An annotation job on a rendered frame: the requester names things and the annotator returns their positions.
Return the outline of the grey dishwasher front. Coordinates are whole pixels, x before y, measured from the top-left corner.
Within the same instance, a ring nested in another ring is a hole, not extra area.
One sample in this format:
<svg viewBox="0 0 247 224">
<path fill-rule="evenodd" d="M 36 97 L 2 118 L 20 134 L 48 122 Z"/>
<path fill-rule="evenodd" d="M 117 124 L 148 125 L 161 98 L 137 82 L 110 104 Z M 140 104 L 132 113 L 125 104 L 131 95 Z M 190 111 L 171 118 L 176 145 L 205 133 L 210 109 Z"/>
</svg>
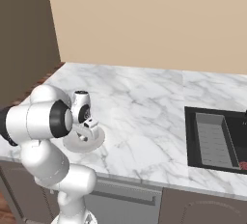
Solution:
<svg viewBox="0 0 247 224">
<path fill-rule="evenodd" d="M 92 192 L 85 197 L 85 202 L 88 210 L 95 215 L 98 224 L 158 224 L 161 187 L 99 178 L 94 190 L 110 188 L 147 191 L 158 196 L 158 200 L 154 206 L 147 206 L 96 196 Z"/>
</svg>

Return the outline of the black sink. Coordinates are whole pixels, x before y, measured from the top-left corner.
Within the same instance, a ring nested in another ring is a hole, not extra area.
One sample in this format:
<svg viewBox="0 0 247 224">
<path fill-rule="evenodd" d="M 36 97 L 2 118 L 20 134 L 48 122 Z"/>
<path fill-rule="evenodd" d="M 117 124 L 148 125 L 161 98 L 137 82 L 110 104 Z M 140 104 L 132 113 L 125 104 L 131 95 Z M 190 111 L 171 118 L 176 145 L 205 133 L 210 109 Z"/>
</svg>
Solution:
<svg viewBox="0 0 247 224">
<path fill-rule="evenodd" d="M 247 162 L 247 110 L 245 112 L 237 112 L 190 106 L 184 107 L 187 164 L 191 167 L 247 175 L 247 170 L 206 166 L 202 163 L 200 144 L 198 140 L 198 130 L 196 124 L 197 113 L 223 115 L 226 119 L 226 123 L 228 125 L 228 129 L 233 140 L 233 146 L 238 161 Z"/>
</svg>

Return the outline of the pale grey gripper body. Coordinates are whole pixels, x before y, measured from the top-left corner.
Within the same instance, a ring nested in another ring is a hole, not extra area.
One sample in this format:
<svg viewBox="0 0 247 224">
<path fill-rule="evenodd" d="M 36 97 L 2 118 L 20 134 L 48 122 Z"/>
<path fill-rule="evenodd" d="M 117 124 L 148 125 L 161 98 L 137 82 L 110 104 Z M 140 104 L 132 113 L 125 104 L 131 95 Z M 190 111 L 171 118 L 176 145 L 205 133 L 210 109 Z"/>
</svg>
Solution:
<svg viewBox="0 0 247 224">
<path fill-rule="evenodd" d="M 72 131 L 63 138 L 64 146 L 74 153 L 89 153 L 100 147 L 105 140 L 105 133 L 100 126 L 86 128 L 74 126 Z"/>
</svg>

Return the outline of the grey sink basket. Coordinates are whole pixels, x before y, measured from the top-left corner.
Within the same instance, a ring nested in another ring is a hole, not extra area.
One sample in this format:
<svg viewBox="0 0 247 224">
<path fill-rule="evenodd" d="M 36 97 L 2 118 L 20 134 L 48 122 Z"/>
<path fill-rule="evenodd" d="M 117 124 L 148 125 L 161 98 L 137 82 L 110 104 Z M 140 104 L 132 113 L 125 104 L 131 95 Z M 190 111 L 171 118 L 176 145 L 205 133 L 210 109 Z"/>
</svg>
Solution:
<svg viewBox="0 0 247 224">
<path fill-rule="evenodd" d="M 206 166 L 240 169 L 226 119 L 223 115 L 196 114 L 202 163 Z"/>
</svg>

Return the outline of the tall brown cupboard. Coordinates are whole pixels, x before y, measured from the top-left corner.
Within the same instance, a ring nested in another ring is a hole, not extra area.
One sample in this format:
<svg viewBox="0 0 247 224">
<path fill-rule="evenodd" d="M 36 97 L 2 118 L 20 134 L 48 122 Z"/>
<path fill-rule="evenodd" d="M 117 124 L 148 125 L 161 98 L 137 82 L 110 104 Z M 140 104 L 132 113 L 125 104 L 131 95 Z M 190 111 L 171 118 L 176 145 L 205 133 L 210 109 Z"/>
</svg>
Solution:
<svg viewBox="0 0 247 224">
<path fill-rule="evenodd" d="M 0 107 L 60 63 L 49 0 L 0 0 Z"/>
</svg>

